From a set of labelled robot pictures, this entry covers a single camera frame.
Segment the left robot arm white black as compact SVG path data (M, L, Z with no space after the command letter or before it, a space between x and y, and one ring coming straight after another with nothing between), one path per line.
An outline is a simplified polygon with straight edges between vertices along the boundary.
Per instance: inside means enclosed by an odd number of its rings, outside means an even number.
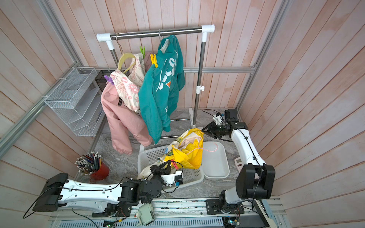
M123 178L117 184L82 183L60 173L48 179L41 194L30 206L33 212L54 212L60 207L90 210L95 214L111 215L124 206L151 203L159 198L164 186L178 183L182 171L171 161L150 166L150 172L140 179Z

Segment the pink wire hanger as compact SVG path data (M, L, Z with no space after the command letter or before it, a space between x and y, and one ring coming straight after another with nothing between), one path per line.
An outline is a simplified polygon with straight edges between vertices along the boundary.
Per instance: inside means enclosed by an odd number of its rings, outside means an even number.
M208 146L208 147L204 147L204 146L203 147L197 147L197 148L191 150L190 152L188 152L186 155L189 155L189 154L193 153L196 150L203 150L203 151L206 151L206 152L209 152L209 153L214 153L214 152L218 151L218 149L219 149L219 145L215 142L207 142L205 145Z

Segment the red clothespin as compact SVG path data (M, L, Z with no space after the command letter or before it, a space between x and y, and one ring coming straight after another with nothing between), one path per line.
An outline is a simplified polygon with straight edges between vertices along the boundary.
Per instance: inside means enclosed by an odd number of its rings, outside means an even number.
M178 169L179 169L179 167L177 166L176 162L175 162L173 159L171 160L171 164L172 164L172 166L173 166L176 170L178 170Z

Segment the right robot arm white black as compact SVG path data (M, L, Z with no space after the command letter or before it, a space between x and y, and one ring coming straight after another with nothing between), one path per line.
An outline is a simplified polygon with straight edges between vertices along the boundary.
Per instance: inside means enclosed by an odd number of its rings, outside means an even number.
M219 195L217 211L230 213L238 210L239 204L246 200L251 200L254 208L257 200L270 199L276 171L260 157L250 137L248 126L238 119L238 111L227 109L224 114L215 111L212 117L214 121L204 127L202 132L219 140L229 136L242 162L235 186Z

